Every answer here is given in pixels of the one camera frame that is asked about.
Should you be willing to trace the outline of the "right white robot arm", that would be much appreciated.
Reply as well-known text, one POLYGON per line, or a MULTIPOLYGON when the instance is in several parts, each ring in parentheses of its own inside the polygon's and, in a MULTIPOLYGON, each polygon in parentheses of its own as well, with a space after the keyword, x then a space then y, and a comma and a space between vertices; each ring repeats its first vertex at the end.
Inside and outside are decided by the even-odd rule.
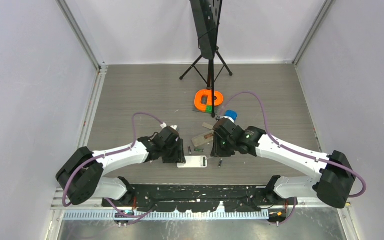
POLYGON ((342 152, 315 152, 270 135, 255 126, 242 129, 229 117, 213 126, 211 156, 227 158, 235 153, 269 159, 293 168, 304 175, 274 175, 263 189, 264 199, 279 205, 291 198, 318 198, 322 203, 343 209, 356 181, 351 165, 342 152))

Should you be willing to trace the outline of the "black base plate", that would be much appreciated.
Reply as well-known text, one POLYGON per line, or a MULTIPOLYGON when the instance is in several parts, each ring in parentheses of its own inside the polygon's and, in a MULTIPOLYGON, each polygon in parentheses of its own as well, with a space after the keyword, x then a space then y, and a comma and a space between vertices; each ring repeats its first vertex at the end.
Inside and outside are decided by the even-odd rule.
POLYGON ((275 197, 258 185, 134 184, 122 200, 112 203, 119 209, 136 207, 140 212, 212 213, 223 206, 227 213, 244 213, 276 205, 292 207, 298 202, 275 197))

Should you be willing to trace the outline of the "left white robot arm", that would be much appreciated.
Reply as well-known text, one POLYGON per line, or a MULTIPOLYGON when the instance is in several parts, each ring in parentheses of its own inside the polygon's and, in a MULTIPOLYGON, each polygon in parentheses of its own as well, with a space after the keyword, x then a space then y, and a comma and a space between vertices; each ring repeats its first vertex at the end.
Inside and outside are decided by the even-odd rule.
POLYGON ((183 140, 176 125, 165 125, 161 132, 140 137, 122 147, 103 151, 81 147, 57 172, 55 179, 72 205, 83 204, 90 198, 102 198, 128 207, 136 196, 133 186, 124 177, 106 175, 156 160, 165 164, 185 163, 183 140))

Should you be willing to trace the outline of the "blue toy car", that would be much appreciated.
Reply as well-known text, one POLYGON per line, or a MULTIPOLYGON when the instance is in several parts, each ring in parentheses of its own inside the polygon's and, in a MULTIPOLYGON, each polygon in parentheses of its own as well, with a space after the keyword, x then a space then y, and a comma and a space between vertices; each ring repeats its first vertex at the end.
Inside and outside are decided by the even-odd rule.
POLYGON ((236 111, 233 110, 227 110, 224 115, 224 118, 230 119, 233 123, 236 121, 238 114, 236 111))

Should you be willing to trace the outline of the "black tripod stand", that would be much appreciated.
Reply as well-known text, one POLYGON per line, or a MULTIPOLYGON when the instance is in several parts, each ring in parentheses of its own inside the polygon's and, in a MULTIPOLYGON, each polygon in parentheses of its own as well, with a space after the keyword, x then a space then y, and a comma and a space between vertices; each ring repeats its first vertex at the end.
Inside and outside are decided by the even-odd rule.
POLYGON ((184 77, 194 69, 202 80, 206 83, 207 88, 210 90, 210 95, 207 97, 210 106, 210 114, 213 118, 216 117, 216 90, 215 82, 220 74, 215 74, 215 57, 218 57, 222 63, 221 70, 227 70, 230 76, 233 72, 228 67, 226 61, 220 54, 217 45, 218 32, 220 25, 220 18, 222 12, 221 0, 191 0, 191 10, 194 20, 194 25, 197 33, 198 48, 200 56, 191 64, 191 66, 179 77, 183 80, 184 77), (197 63, 202 59, 208 60, 207 77, 203 77, 201 72, 197 69, 197 63))

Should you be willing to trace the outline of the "beige battery cover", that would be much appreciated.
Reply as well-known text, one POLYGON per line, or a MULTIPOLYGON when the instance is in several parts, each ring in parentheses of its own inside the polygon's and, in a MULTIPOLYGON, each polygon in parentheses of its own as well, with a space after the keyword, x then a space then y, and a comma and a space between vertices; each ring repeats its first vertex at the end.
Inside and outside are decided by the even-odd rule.
POLYGON ((204 127, 204 128, 206 128, 206 129, 209 129, 209 130, 212 130, 213 129, 213 126, 211 125, 211 124, 209 124, 209 123, 203 123, 202 124, 202 126, 204 127))

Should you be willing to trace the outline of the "beige remote control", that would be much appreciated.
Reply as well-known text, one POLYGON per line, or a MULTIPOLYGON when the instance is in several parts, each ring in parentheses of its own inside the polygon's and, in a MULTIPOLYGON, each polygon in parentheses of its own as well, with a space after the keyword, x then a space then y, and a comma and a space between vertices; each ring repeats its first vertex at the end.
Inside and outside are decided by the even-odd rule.
POLYGON ((206 133, 200 134, 191 139, 194 147, 199 147, 205 144, 209 144, 214 140, 214 131, 210 130, 206 133))

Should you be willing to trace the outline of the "orange and green block toy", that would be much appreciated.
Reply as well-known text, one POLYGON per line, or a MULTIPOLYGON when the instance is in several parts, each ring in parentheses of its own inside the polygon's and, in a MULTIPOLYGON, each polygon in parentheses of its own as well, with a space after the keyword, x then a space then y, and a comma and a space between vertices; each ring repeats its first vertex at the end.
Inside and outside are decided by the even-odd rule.
POLYGON ((224 96, 219 91, 215 91, 213 97, 210 89, 199 90, 194 97, 193 104, 195 109, 199 112, 211 113, 213 110, 213 98, 215 107, 220 106, 224 101, 224 96))

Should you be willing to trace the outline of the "white air conditioner remote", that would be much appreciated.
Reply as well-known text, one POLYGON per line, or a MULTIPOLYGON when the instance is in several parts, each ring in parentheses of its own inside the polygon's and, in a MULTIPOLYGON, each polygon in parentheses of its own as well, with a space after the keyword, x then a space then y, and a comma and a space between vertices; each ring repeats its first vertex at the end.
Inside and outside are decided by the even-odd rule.
POLYGON ((176 166, 178 168, 206 168, 208 166, 208 160, 204 155, 190 155, 185 157, 185 163, 177 163, 176 166))

